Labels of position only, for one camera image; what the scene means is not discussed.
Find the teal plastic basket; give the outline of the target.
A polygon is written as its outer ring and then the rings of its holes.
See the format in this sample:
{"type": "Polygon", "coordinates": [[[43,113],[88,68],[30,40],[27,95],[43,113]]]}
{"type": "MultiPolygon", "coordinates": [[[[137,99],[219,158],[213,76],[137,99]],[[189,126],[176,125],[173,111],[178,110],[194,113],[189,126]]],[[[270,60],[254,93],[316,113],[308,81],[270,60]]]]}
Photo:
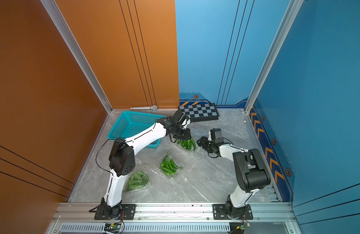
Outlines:
{"type": "Polygon", "coordinates": [[[138,147],[138,151],[143,148],[155,148],[166,136],[166,129],[157,122],[162,118],[165,116],[125,111],[111,128],[107,139],[126,140],[128,145],[138,147]]]}

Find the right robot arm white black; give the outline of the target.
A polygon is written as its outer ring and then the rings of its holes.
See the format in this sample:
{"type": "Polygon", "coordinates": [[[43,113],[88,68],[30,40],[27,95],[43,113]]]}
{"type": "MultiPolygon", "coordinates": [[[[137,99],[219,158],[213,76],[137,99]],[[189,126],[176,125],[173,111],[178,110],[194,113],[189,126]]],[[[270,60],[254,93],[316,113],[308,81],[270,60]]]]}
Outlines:
{"type": "Polygon", "coordinates": [[[215,220],[244,219],[252,220],[253,213],[249,200],[259,190],[271,183],[271,176],[258,149],[238,148],[222,139],[209,140],[202,137],[197,141],[199,147],[209,154],[226,158],[234,163],[237,187],[225,204],[214,204],[215,220]]]}

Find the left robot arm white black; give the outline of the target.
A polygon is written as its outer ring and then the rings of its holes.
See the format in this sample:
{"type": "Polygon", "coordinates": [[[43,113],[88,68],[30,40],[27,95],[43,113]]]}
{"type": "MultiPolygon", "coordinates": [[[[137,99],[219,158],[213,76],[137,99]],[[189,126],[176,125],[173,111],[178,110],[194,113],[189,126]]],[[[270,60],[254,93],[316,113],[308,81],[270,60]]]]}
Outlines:
{"type": "Polygon", "coordinates": [[[106,193],[98,206],[108,219],[121,217],[122,192],[128,175],[136,166],[135,156],[143,148],[155,140],[167,135],[183,140],[190,139],[190,120],[178,122],[172,117],[161,118],[148,129],[126,139],[118,138],[114,141],[110,156],[110,179],[106,193]]]}

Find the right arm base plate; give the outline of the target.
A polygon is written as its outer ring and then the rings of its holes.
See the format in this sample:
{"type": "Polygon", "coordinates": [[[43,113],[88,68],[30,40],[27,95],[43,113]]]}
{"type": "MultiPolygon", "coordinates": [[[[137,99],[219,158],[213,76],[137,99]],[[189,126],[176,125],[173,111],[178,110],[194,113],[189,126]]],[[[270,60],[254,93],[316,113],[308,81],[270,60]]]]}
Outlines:
{"type": "Polygon", "coordinates": [[[228,204],[213,204],[212,209],[215,220],[254,219],[250,205],[235,208],[228,204]]]}

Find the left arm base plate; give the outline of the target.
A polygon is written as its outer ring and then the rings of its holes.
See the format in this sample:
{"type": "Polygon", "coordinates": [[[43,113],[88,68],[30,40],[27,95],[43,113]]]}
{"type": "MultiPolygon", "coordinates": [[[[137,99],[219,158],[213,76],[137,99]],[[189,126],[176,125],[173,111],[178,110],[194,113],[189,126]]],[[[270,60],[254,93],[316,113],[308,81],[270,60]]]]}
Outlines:
{"type": "Polygon", "coordinates": [[[118,204],[111,209],[105,209],[100,204],[90,211],[95,211],[95,220],[133,220],[136,211],[136,204],[118,204]]]}

